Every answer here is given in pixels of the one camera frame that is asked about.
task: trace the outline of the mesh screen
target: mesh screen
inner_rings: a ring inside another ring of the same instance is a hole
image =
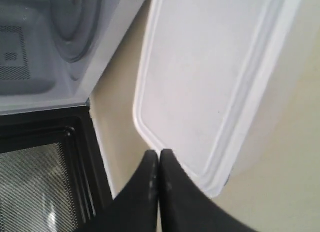
[[[0,231],[78,228],[60,143],[0,153]]]
[[[0,25],[0,80],[29,78],[30,70],[22,28]]]

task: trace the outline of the white plastic tray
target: white plastic tray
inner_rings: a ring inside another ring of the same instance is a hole
[[[135,125],[157,152],[172,148],[210,197],[230,175],[302,1],[152,0]]]

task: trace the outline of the black object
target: black object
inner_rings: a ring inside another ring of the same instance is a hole
[[[87,106],[0,116],[0,161],[0,231],[74,231],[113,201]]]
[[[114,202],[76,232],[153,232],[158,212],[158,165],[156,152],[145,153],[141,164]]]
[[[159,198],[163,232],[254,232],[208,199],[170,149],[160,156]]]

